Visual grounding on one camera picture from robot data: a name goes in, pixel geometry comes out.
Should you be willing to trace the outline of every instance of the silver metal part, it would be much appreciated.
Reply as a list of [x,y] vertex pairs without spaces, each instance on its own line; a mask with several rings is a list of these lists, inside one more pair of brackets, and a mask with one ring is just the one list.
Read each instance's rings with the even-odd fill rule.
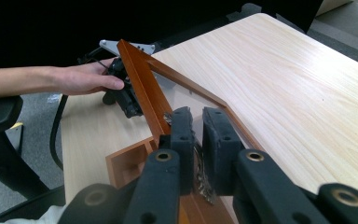
[[[117,48],[117,43],[118,41],[101,40],[100,47],[115,54],[116,56],[120,56],[120,53],[118,52],[118,48]],[[136,44],[136,43],[131,43],[131,44],[137,49],[140,49],[141,51],[149,55],[152,54],[156,49],[156,46],[154,45],[145,45],[145,44]]]
[[[165,112],[164,113],[164,120],[171,126],[172,125],[172,116],[170,113]],[[197,156],[197,184],[198,184],[198,189],[200,192],[200,195],[202,195],[202,197],[211,204],[214,204],[215,200],[216,200],[216,193],[214,192],[214,190],[212,189],[211,185],[208,182],[208,176],[205,174],[205,164],[203,162],[203,153],[202,153],[202,146],[199,142],[199,140],[197,140],[197,138],[194,136],[194,138],[196,139],[196,144],[194,146],[194,152],[196,153]]]

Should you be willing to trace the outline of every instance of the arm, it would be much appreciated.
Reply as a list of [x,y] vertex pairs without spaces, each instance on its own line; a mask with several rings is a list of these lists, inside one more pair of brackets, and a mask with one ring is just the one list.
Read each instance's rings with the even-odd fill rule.
[[[108,66],[112,60],[101,63]],[[104,69],[99,63],[0,68],[0,97],[48,91],[79,95],[105,89],[121,90],[124,83],[117,77],[101,75]]]

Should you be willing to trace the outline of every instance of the black cable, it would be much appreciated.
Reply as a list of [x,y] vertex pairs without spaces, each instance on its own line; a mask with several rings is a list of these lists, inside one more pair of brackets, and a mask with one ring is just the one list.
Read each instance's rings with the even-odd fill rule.
[[58,165],[58,167],[60,167],[60,169],[62,169],[62,170],[63,170],[63,164],[57,155],[55,143],[56,143],[58,127],[60,126],[62,112],[65,109],[67,100],[68,100],[67,95],[63,95],[61,97],[60,104],[58,105],[58,108],[57,108],[57,113],[54,117],[53,127],[51,128],[51,133],[50,133],[50,154],[51,154],[51,157],[53,158],[53,160],[55,161],[55,163]]
[[[107,69],[107,66],[102,64],[99,60],[93,58],[93,56],[99,52],[101,52],[101,50],[103,50],[103,48],[97,48],[95,50],[93,50],[92,52],[86,54],[83,58],[78,58],[77,62],[79,64],[85,64],[88,63],[89,61],[95,61],[97,63],[99,63],[100,65],[102,65],[104,68]],[[60,160],[60,158],[57,155],[57,149],[56,149],[56,138],[57,138],[57,131],[58,128],[60,126],[60,121],[62,118],[62,113],[63,110],[65,109],[65,105],[66,105],[66,101],[68,100],[68,96],[67,95],[62,95],[61,100],[60,100],[60,104],[58,105],[57,108],[57,113],[54,117],[54,121],[53,121],[53,126],[51,128],[51,133],[50,133],[50,154],[51,157],[53,158],[53,160],[55,161],[55,163],[57,164],[58,167],[60,167],[61,170],[63,170],[63,164]]]

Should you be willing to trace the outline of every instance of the wooden table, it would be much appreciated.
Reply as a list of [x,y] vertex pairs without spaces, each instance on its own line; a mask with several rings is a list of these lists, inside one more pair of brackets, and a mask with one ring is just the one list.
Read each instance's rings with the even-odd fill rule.
[[[153,55],[213,92],[304,189],[358,189],[358,62],[264,14]],[[62,117],[66,200],[109,183],[105,157],[151,136],[103,94],[69,97]]]

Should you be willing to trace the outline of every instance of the finger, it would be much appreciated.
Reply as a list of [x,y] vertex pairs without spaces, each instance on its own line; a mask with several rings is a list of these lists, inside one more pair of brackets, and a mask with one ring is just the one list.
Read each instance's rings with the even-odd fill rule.
[[105,59],[95,63],[86,63],[82,65],[72,66],[72,68],[78,72],[95,73],[100,75],[107,67],[109,67],[110,63],[113,60],[114,58]]
[[92,80],[89,83],[93,83],[93,86],[101,86],[111,90],[121,90],[124,88],[124,82],[113,76],[90,76]]
[[99,91],[106,91],[105,87],[96,87],[88,91],[63,91],[62,94],[65,95],[88,95]]

